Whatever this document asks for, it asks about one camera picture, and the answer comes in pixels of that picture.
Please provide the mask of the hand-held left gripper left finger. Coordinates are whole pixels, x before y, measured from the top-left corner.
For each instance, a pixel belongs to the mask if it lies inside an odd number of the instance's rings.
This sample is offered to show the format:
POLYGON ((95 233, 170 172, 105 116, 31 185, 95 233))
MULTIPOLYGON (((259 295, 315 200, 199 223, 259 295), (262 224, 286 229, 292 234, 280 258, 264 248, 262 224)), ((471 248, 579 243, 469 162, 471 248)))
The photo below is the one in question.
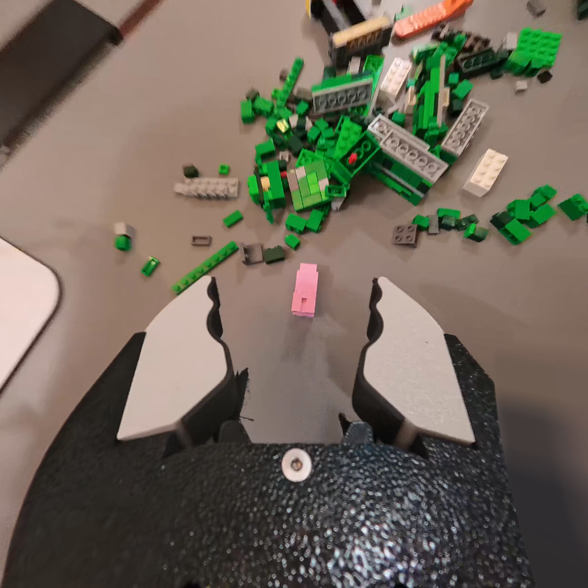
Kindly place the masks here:
POLYGON ((249 441, 240 422, 248 369, 233 367, 220 306, 217 281, 206 276, 146 327, 118 441, 163 433, 186 446, 249 441))

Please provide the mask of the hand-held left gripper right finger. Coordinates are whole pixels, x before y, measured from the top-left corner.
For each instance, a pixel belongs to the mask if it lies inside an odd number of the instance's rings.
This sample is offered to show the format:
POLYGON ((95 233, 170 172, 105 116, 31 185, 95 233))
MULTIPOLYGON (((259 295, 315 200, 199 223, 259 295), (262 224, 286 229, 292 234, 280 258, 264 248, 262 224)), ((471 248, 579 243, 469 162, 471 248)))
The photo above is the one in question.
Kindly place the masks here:
POLYGON ((375 439, 405 450, 419 437, 473 445, 474 430, 437 321, 383 276, 372 281, 369 311, 352 406, 375 439))

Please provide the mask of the pink brick pig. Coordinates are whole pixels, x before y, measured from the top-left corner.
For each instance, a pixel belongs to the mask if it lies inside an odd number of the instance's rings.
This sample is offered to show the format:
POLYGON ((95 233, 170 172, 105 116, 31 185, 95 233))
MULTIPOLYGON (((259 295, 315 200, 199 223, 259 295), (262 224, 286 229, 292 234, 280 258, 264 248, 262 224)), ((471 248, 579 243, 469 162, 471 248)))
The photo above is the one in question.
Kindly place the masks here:
POLYGON ((314 318, 318 290, 318 266, 315 263, 301 263, 293 291, 291 312, 295 316, 314 318))

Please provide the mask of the grey desk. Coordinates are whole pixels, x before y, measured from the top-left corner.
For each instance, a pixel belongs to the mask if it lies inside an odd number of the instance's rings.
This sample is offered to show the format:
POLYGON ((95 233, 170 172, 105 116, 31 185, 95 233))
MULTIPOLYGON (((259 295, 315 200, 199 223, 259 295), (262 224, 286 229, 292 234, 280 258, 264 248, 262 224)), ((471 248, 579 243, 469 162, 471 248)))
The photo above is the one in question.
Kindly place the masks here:
POLYGON ((1 237, 53 268, 62 297, 1 393, 3 587, 587 587, 587 220, 558 213, 518 246, 489 223, 545 184, 555 203, 587 196, 587 21, 552 1, 533 25, 525 4, 474 1, 457 27, 497 44, 560 33, 551 81, 475 79, 488 113, 422 202, 363 173, 284 261, 237 252, 206 275, 248 369, 247 442, 116 434, 172 285, 232 240, 285 246, 290 193, 270 223, 247 192, 266 118, 242 123, 239 103, 269 99, 295 58, 297 90, 321 82, 327 41, 303 1, 164 1, 11 157, 1 237), (488 149, 509 158, 479 198, 462 188, 488 149), (238 197, 175 194, 189 164, 237 178, 238 197), (439 208, 488 238, 392 244, 439 208), (115 222, 135 228, 131 251, 115 222), (314 318, 291 312, 301 263, 318 266, 314 318), (386 445, 355 413, 381 276, 445 332, 473 445, 386 445))

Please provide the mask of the long green plate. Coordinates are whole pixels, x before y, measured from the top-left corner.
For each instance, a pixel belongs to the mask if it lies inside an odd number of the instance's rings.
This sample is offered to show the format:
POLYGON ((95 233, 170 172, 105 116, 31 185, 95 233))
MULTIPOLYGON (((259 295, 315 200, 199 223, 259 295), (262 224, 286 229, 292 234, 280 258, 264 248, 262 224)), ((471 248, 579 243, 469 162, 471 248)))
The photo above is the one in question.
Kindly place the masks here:
POLYGON ((235 241, 230 241, 228 244, 220 248, 217 252, 212 254, 204 260, 197 267, 185 274, 180 280, 172 285, 172 291, 177 296, 189 288, 192 284, 200 280, 203 276, 209 274, 218 265, 228 259, 231 255, 238 251, 239 247, 235 241))

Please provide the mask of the white tray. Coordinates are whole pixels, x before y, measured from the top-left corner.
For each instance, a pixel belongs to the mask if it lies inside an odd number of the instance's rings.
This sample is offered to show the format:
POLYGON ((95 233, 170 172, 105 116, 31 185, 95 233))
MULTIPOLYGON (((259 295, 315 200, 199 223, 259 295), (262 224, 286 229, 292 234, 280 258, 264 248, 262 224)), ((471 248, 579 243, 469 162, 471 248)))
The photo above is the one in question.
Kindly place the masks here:
POLYGON ((61 297, 53 268, 1 239, 1 390, 55 315, 61 297))

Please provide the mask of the grey long studded plate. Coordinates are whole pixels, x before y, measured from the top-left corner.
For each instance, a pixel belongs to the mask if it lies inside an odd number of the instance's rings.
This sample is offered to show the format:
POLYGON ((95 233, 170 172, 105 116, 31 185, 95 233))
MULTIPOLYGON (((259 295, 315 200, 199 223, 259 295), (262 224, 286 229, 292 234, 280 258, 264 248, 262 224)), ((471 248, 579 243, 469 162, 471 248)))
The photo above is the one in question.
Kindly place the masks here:
POLYGON ((177 195, 209 200, 234 200, 239 195, 237 178, 185 178, 176 182, 173 191, 177 195))

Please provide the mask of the small green brick cluster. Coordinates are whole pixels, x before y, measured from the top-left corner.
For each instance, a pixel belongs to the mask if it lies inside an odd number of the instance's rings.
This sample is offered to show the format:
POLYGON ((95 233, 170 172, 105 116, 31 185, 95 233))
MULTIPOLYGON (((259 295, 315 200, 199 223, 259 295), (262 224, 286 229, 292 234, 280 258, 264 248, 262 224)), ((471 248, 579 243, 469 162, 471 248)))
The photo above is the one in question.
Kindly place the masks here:
MULTIPOLYGON (((555 203, 556 196, 555 187, 539 186, 528 198, 515 199, 492 215, 490 226, 510 245, 518 246, 532 237, 533 230, 546 225, 558 213, 572 222, 587 220, 587 196, 573 194, 555 203)), ((483 226, 477 215, 463 216, 459 210, 448 208, 439 208, 433 215, 416 215, 410 226, 430 235, 435 234, 435 229, 459 232, 464 239, 476 243, 485 241, 490 234, 490 228, 483 226)))

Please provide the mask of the white brick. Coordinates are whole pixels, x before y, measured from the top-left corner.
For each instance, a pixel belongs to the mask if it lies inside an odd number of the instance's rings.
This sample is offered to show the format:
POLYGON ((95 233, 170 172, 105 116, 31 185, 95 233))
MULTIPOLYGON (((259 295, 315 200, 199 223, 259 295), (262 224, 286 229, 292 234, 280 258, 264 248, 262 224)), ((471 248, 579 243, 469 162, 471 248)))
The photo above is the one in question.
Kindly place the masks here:
POLYGON ((379 93, 383 94, 387 100, 396 100, 402 88, 405 87, 411 69, 411 61, 400 57, 394 58, 380 82, 379 93))
POLYGON ((479 198, 485 196, 494 186, 508 158, 503 153, 488 149, 477 162, 462 189, 479 198))

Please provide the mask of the pile of green bricks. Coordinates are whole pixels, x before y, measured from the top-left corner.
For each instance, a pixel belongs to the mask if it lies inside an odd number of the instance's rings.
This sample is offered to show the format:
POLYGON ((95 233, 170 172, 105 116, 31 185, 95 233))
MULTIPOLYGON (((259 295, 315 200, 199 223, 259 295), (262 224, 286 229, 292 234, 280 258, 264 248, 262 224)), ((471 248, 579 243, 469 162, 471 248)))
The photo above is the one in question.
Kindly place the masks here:
POLYGON ((249 195, 269 222, 285 208, 289 192, 296 212, 310 210, 321 222, 337 210, 352 181, 369 173, 413 205, 457 161, 471 143, 489 107, 472 98, 472 79, 509 72, 518 89, 527 78, 549 79, 562 40, 560 33, 523 28, 498 49, 473 33, 438 26, 431 42, 413 48, 412 69, 396 100, 379 93, 383 55, 359 61, 359 71, 323 80, 307 97, 288 99, 302 70, 301 58, 287 71, 283 87, 266 99, 254 89, 241 102, 243 123, 266 118, 268 140, 256 145, 249 195))

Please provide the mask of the black and tan brick assembly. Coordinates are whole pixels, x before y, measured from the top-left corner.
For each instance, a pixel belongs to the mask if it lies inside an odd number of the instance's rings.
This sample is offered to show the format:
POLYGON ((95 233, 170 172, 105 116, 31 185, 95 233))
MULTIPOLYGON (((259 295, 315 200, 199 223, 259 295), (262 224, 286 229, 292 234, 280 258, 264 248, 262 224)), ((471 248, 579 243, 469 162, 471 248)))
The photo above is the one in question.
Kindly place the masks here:
POLYGON ((366 1, 306 1, 310 19, 318 21, 328 37, 328 55, 337 70, 347 69, 357 57, 379 55, 390 42, 395 19, 366 1))

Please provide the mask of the orange plate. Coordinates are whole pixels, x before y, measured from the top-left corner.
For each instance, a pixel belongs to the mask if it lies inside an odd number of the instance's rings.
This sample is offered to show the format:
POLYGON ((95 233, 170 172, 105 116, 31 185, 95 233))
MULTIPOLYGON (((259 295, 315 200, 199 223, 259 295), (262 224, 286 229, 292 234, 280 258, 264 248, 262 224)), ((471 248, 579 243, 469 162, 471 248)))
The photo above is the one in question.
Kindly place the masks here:
POLYGON ((393 35, 407 40, 426 32, 439 24, 462 16, 474 1, 442 1, 395 22, 393 35))

